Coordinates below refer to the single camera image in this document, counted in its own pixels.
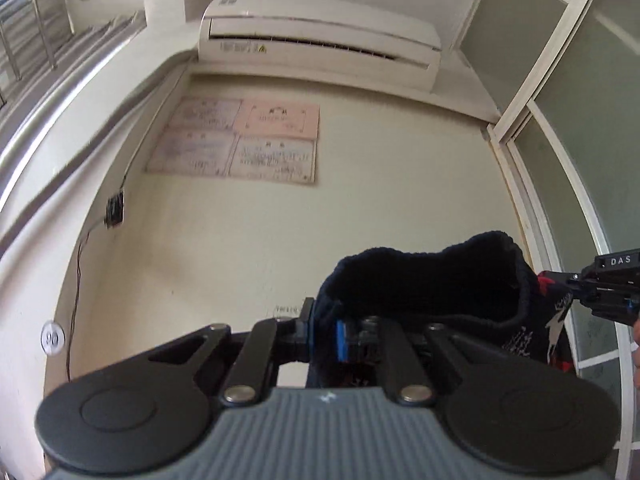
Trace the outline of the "black patterned knit sweater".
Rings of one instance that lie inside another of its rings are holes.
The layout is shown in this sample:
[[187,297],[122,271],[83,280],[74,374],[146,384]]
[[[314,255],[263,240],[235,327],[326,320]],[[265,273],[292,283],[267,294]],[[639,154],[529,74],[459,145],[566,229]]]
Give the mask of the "black patterned knit sweater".
[[564,321],[572,298],[537,274],[501,231],[441,252],[371,248],[343,258],[310,315],[309,388],[348,387],[357,377],[337,357],[337,322],[375,316],[421,333],[433,323],[507,352],[574,372]]

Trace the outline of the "white air conditioner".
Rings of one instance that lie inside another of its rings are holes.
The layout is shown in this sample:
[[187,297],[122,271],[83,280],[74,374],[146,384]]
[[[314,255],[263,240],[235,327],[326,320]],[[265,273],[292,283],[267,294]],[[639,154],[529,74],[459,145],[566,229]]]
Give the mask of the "white air conditioner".
[[198,40],[198,59],[207,64],[425,93],[441,57],[432,24],[343,0],[213,0]]

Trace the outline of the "black wall switch box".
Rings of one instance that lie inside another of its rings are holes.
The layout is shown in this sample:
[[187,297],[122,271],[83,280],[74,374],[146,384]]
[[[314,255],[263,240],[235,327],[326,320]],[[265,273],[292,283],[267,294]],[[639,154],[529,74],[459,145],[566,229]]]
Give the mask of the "black wall switch box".
[[124,211],[125,195],[123,190],[119,190],[106,202],[104,224],[107,229],[113,229],[124,221]]

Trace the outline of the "pink wall certificates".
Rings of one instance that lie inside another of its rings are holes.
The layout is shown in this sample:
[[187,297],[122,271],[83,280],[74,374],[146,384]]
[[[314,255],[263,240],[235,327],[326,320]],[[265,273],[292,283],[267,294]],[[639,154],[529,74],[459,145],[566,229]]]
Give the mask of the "pink wall certificates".
[[313,184],[319,127],[316,104],[186,96],[145,170]]

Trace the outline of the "round white wall tag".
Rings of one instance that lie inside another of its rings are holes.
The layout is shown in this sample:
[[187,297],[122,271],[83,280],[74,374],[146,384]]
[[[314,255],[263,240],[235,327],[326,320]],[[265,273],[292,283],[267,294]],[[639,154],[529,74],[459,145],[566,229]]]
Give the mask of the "round white wall tag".
[[65,347],[64,328],[54,321],[45,322],[40,332],[40,346],[46,356],[56,356]]

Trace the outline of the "white window frame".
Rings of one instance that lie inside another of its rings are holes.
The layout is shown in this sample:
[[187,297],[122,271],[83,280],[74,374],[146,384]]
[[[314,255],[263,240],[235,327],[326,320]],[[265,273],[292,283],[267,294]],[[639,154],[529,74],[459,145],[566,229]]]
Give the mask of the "white window frame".
[[639,245],[639,0],[471,0],[447,65],[488,122],[536,269]]

